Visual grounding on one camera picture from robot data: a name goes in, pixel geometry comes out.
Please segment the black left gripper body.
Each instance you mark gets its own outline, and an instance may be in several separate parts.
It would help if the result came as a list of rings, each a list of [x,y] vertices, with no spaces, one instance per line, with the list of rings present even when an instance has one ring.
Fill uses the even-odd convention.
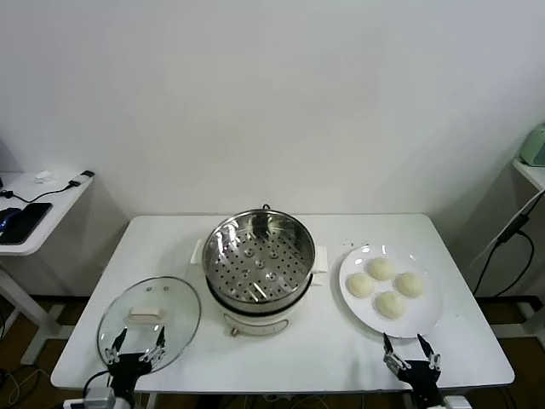
[[[121,354],[118,361],[108,366],[116,396],[131,396],[138,379],[152,372],[152,363],[143,356],[143,353]]]

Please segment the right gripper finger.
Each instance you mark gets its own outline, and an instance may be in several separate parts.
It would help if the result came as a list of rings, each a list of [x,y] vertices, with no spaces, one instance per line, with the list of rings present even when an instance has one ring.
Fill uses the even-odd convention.
[[[423,353],[427,357],[429,368],[433,371],[439,371],[441,355],[436,354],[433,351],[431,344],[421,334],[417,335],[417,339],[421,345]]]
[[[395,353],[389,336],[385,332],[382,333],[382,336],[384,348],[383,361],[390,372],[397,377],[401,372],[404,372],[407,369],[406,362]]]

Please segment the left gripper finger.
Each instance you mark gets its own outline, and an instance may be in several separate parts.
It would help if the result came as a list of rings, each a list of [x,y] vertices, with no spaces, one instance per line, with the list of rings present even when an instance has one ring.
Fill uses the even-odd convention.
[[[108,365],[113,365],[120,361],[120,351],[123,346],[124,339],[127,335],[127,328],[123,328],[121,332],[115,337],[112,346],[105,349],[105,358]]]
[[[159,362],[165,354],[165,328],[162,326],[158,333],[155,346],[152,349],[146,351],[141,357],[140,361],[145,362]]]

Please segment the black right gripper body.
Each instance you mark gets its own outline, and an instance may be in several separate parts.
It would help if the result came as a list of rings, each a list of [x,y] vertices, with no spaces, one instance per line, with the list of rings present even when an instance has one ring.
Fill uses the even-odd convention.
[[[411,386],[415,405],[442,405],[443,396],[437,382],[441,370],[431,368],[424,360],[408,360],[406,367],[398,371],[398,380]]]

